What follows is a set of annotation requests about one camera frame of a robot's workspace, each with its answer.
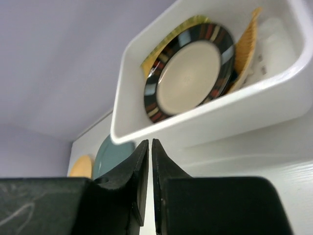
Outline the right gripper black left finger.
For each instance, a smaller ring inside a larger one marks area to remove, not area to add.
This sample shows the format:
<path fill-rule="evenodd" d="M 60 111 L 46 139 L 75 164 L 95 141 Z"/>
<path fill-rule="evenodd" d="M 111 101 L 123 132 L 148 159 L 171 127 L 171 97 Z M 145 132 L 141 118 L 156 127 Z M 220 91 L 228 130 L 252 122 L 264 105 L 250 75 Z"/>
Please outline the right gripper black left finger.
<path fill-rule="evenodd" d="M 103 176 L 2 178 L 3 235 L 137 235 L 144 224 L 149 142 Z"/>

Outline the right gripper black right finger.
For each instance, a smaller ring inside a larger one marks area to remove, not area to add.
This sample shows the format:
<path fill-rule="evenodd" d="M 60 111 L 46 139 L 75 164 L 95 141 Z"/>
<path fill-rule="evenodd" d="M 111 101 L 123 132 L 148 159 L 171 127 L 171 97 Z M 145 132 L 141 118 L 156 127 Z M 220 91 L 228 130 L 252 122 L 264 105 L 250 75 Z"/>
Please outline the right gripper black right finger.
<path fill-rule="evenodd" d="M 273 184 L 262 177 L 195 178 L 153 139 L 155 227 L 158 235 L 291 235 Z"/>

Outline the teal round plate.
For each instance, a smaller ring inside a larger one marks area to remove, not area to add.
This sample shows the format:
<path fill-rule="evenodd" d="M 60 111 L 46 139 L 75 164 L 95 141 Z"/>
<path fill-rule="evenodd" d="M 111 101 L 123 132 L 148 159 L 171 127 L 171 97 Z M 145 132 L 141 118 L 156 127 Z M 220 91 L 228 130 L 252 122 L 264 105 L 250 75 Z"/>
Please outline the teal round plate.
<path fill-rule="evenodd" d="M 108 135 L 102 142 L 94 161 L 92 179 L 97 179 L 127 159 L 135 150 L 133 142 L 114 144 Z"/>

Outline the dark round patterned plate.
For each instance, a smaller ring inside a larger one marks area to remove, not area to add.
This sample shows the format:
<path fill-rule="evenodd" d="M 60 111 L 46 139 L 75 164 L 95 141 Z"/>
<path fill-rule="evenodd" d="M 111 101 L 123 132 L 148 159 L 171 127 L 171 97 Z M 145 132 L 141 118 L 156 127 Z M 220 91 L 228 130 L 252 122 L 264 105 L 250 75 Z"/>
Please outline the dark round patterned plate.
<path fill-rule="evenodd" d="M 223 95 L 235 64 L 232 34 L 201 23 L 173 38 L 154 60 L 144 88 L 144 108 L 157 123 Z"/>

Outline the orange woven boat-shaped basket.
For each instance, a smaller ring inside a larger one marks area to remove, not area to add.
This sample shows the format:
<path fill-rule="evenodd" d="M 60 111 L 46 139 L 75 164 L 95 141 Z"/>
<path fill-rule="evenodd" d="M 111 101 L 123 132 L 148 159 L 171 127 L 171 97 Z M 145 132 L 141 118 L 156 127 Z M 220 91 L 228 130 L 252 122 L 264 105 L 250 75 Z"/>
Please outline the orange woven boat-shaped basket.
<path fill-rule="evenodd" d="M 252 18 L 236 43 L 236 55 L 234 71 L 237 73 L 237 78 L 229 84 L 229 89 L 226 94 L 232 93 L 242 87 L 249 75 L 253 74 L 252 64 L 257 44 L 258 36 L 258 17 L 262 12 L 262 7 L 254 9 Z"/>

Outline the yellow woven bamboo tray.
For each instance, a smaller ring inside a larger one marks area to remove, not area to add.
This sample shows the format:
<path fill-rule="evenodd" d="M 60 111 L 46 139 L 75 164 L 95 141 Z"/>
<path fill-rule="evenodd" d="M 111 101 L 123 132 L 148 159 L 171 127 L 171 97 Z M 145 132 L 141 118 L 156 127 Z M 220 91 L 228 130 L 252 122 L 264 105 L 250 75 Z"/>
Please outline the yellow woven bamboo tray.
<path fill-rule="evenodd" d="M 141 64 L 141 69 L 143 71 L 145 80 L 147 79 L 149 72 L 157 59 L 158 55 L 162 52 L 162 50 L 167 46 L 167 44 L 170 43 L 171 40 L 173 40 L 176 36 L 178 36 L 180 33 L 185 31 L 186 29 L 201 24 L 201 23 L 208 23 L 211 22 L 211 20 L 204 15 L 195 15 L 188 19 L 186 19 L 184 22 L 182 22 L 180 25 L 178 25 L 175 29 L 173 29 L 164 39 L 162 39 L 159 44 L 150 52 L 150 54 L 145 58 L 145 60 Z"/>

